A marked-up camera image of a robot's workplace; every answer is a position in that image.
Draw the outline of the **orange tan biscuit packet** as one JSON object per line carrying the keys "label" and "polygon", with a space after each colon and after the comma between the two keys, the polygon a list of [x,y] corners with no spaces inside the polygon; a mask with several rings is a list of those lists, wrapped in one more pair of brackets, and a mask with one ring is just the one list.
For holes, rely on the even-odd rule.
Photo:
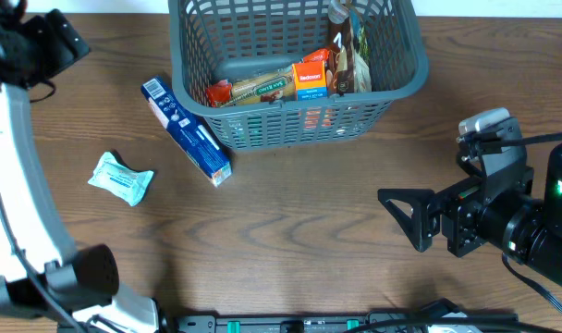
{"label": "orange tan biscuit packet", "polygon": [[[321,48],[306,55],[296,63],[324,61],[325,76],[329,56],[327,48]],[[235,83],[229,80],[220,80],[205,89],[210,107],[227,107],[232,105],[252,105],[257,103],[270,103],[283,99],[294,98],[295,81],[292,65],[280,68],[260,76],[240,80]]]}

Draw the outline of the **orange Redoxon box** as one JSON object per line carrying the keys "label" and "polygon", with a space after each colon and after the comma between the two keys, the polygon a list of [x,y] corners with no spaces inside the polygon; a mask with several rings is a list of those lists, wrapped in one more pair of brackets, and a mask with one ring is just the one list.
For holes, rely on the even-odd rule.
{"label": "orange Redoxon box", "polygon": [[328,95],[324,61],[295,63],[292,69],[297,101],[319,99]]}

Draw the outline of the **brown Nescafe Gold bag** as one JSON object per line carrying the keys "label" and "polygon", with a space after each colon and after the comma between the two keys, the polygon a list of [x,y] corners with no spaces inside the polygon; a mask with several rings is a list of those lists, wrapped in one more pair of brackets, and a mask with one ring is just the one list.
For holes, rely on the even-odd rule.
{"label": "brown Nescafe Gold bag", "polygon": [[331,0],[327,9],[329,56],[326,66],[330,94],[373,90],[370,48],[362,14],[350,1]]}

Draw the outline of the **grey plastic basket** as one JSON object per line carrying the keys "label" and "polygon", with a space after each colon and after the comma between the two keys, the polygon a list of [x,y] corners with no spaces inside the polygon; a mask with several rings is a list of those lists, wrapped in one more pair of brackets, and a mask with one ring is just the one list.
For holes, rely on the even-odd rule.
{"label": "grey plastic basket", "polygon": [[[328,2],[169,0],[172,86],[233,150],[344,141],[372,128],[396,100],[426,82],[429,62],[409,1],[356,1],[370,48],[373,90],[310,101],[210,107],[205,89],[220,80],[251,79],[300,61],[328,45]],[[263,136],[236,141],[229,121],[259,116]]]}

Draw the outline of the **light teal wipes packet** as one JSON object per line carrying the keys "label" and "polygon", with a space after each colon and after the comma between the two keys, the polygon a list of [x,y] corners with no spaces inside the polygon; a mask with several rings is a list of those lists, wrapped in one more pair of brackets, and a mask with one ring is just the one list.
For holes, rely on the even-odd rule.
{"label": "light teal wipes packet", "polygon": [[105,152],[88,183],[136,206],[143,199],[153,176],[153,171],[133,171],[120,164],[111,152]]}

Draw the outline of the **blue toothpaste box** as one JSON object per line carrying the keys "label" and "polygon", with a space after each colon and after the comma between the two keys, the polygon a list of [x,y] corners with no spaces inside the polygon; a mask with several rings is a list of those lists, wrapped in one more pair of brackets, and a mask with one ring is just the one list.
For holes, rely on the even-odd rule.
{"label": "blue toothpaste box", "polygon": [[144,82],[140,90],[166,132],[215,187],[232,175],[224,150],[160,77]]}

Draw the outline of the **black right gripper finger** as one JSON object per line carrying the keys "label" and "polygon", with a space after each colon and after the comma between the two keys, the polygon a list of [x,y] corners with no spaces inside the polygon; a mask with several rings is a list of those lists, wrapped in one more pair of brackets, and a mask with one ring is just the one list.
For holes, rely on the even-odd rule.
{"label": "black right gripper finger", "polygon": [[459,122],[459,137],[462,138],[469,133],[478,133],[508,118],[510,118],[510,113],[504,107],[483,111]]}
{"label": "black right gripper finger", "polygon": [[380,189],[377,195],[378,201],[397,221],[416,251],[423,253],[433,245],[433,237],[441,227],[434,191]]}

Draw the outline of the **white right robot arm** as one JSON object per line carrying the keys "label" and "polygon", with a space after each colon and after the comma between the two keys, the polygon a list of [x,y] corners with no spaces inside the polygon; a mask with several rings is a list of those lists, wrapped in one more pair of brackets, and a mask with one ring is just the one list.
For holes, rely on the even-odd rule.
{"label": "white right robot arm", "polygon": [[[378,200],[420,253],[443,234],[456,257],[491,243],[562,287],[562,132],[523,137],[505,108],[458,125],[457,163],[467,177],[440,191],[381,189]],[[555,142],[544,198],[532,197],[529,144]]]}

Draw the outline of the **green lid spice jar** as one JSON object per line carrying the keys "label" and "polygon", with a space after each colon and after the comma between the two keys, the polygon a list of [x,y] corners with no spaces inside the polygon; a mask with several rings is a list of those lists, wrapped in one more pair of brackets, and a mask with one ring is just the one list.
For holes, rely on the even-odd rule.
{"label": "green lid spice jar", "polygon": [[232,137],[239,142],[258,141],[263,136],[263,121],[259,116],[232,118],[229,127]]}

